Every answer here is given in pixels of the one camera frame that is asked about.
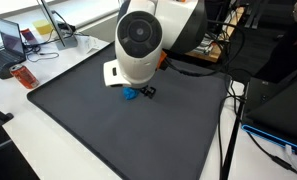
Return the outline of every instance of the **computer screen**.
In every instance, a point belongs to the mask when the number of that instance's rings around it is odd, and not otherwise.
[[[48,22],[52,24],[52,27],[56,31],[60,42],[56,42],[58,50],[63,50],[71,47],[76,47],[78,45],[76,38],[73,35],[73,32],[69,36],[64,36],[58,26],[56,19],[53,16],[53,12],[50,10],[48,4],[45,0],[37,0],[38,4],[42,12],[44,13],[45,17],[47,18]]]
[[[0,19],[0,35],[5,49],[24,55],[19,25],[17,23]]]

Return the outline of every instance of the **window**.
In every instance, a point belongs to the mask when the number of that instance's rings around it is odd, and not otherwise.
[[[67,23],[76,26],[76,28],[95,22],[119,10],[118,0],[46,0],[46,2],[50,1],[54,1],[50,3],[50,9],[57,11]],[[1,8],[1,4],[7,4],[7,7]],[[18,23],[20,29],[34,30],[32,22],[45,19],[37,4],[36,0],[0,0],[0,13],[3,12],[0,14],[0,18]],[[35,7],[27,11],[23,10],[25,6],[26,8]],[[10,10],[13,13],[5,15],[5,12]]]
[[[14,12],[24,8],[37,6],[38,3],[36,0],[0,0],[0,14]]]

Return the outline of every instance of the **black mat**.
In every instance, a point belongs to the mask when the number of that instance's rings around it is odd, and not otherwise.
[[[124,179],[199,179],[226,96],[223,77],[160,70],[153,99],[127,101],[122,88],[104,85],[103,63],[114,56],[109,45],[28,99]]]

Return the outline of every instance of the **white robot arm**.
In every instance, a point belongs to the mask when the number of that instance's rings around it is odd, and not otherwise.
[[[206,30],[203,0],[128,0],[120,9],[115,33],[116,60],[104,64],[106,86],[146,87],[162,49],[186,53]]]

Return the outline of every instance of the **white table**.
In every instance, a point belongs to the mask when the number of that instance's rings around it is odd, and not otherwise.
[[[49,44],[43,46],[42,51],[56,52],[57,49],[54,44]],[[58,53],[57,59],[23,64],[44,84],[90,55],[81,54],[78,48]],[[234,83],[234,89],[240,95],[243,85]],[[120,179],[64,128],[30,103],[26,97],[29,91],[14,78],[0,80],[0,110],[15,116],[3,128],[40,179]],[[228,99],[221,114],[223,157],[234,122],[233,100]],[[217,132],[200,179],[219,179]]]

